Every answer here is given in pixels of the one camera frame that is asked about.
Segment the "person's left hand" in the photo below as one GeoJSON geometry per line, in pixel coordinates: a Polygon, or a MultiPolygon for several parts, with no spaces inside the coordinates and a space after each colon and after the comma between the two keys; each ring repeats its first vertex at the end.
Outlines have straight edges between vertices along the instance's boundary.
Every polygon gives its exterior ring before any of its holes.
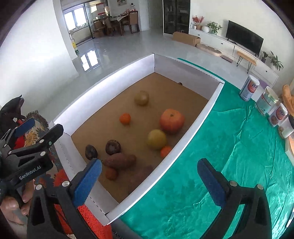
{"type": "Polygon", "coordinates": [[[20,208],[17,200],[13,197],[5,197],[1,204],[1,211],[5,218],[12,223],[24,225],[24,222],[15,214],[15,210],[20,209],[23,216],[28,215],[31,199],[34,192],[34,181],[30,181],[25,185],[22,193],[23,206],[20,208]]]}

